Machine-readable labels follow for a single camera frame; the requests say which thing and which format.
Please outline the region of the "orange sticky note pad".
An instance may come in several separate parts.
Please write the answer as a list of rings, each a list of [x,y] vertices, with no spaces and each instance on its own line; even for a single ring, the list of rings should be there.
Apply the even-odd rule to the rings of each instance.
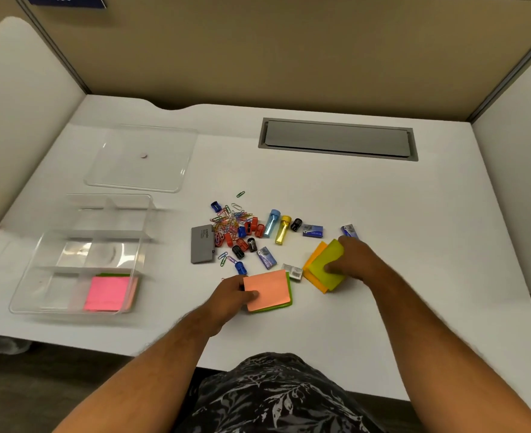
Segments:
[[[319,245],[315,248],[314,252],[305,262],[302,267],[303,277],[306,278],[313,286],[315,286],[323,294],[327,293],[328,289],[323,285],[310,271],[309,267],[312,262],[321,254],[321,252],[327,247],[327,244],[324,241],[321,241]]]

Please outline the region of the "grey flat case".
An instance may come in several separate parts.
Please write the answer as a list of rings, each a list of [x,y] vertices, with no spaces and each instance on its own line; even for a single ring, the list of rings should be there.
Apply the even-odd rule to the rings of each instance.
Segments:
[[[215,232],[211,224],[191,228],[190,262],[210,263],[215,259]]]

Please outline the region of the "pile of coloured paper clips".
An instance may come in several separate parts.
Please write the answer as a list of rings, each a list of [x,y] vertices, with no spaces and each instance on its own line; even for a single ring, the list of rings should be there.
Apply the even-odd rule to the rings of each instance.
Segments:
[[[251,219],[252,213],[242,209],[238,204],[221,205],[222,211],[215,213],[214,217],[210,219],[215,232],[215,247],[227,246],[224,240],[224,233],[229,232],[233,238],[233,245],[236,245],[238,240],[245,240],[247,238],[244,231],[244,223],[247,219]]]

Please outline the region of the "pink sticky note pad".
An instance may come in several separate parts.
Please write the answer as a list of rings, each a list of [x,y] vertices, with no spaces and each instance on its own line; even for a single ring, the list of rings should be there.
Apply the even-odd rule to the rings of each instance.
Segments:
[[[120,312],[130,287],[131,276],[93,276],[83,310],[87,312]]]

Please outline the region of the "clear plastic lid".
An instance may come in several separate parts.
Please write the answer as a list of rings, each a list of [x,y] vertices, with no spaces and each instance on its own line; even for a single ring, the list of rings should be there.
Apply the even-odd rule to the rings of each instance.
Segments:
[[[177,193],[183,186],[197,139],[194,129],[117,125],[107,129],[84,183]]]

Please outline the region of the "light blue plastic tube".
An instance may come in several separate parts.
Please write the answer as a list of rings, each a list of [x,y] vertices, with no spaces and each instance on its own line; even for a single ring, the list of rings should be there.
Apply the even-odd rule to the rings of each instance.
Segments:
[[[269,238],[271,233],[273,232],[274,227],[276,226],[277,222],[279,221],[281,217],[281,213],[279,210],[273,209],[271,210],[268,220],[265,224],[263,237]]]

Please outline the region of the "dark floral shorts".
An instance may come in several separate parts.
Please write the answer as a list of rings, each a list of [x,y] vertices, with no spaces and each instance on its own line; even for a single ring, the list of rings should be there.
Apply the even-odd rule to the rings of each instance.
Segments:
[[[171,433],[386,433],[341,386],[291,353],[191,382]]]

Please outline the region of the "person's right forearm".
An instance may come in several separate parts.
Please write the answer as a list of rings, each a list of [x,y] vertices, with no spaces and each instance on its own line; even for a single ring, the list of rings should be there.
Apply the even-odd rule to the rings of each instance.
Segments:
[[[410,401],[429,433],[531,433],[531,409],[391,267],[360,279],[386,327]]]

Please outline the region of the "yellow-green sticky note pad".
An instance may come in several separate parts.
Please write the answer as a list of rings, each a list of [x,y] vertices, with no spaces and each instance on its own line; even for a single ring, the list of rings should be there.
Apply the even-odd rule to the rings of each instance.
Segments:
[[[311,274],[327,289],[327,291],[333,291],[346,279],[346,276],[344,275],[333,274],[325,269],[327,264],[338,260],[343,254],[344,247],[338,240],[334,239],[309,266]]]

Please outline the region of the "person's right hand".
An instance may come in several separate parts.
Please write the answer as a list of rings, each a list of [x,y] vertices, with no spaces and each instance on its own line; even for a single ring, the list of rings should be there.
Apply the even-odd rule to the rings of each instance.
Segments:
[[[338,260],[345,260],[348,265],[348,273],[341,275],[373,288],[384,283],[393,273],[392,268],[363,241],[345,236],[339,237],[338,241],[344,247],[344,254]]]

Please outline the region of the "clear plastic organizer box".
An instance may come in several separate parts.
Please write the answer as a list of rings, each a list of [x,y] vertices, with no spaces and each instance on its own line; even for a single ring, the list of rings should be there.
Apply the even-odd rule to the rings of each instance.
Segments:
[[[148,194],[67,194],[9,304],[13,314],[128,313],[145,278],[157,208]],[[120,312],[83,310],[93,276],[131,276]]]

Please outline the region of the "yellow plastic tube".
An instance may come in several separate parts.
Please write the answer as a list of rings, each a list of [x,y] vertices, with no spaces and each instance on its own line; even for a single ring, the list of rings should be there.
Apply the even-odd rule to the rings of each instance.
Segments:
[[[275,238],[275,244],[276,245],[283,245],[284,239],[286,237],[286,234],[290,228],[292,222],[292,218],[290,216],[281,216],[279,221],[279,228],[277,230],[276,238]]]

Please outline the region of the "person's left hand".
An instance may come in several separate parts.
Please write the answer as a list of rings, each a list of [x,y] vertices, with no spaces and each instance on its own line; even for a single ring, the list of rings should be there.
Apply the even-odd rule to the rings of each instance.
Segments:
[[[217,335],[221,328],[240,310],[252,301],[242,301],[246,276],[236,275],[222,280],[211,296],[201,306],[206,316],[211,336]]]

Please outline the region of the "person's left forearm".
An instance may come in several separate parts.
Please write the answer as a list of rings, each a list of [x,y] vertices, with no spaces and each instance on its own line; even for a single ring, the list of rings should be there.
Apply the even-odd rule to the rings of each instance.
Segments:
[[[234,315],[206,302],[85,398],[52,433],[167,433],[210,339]]]

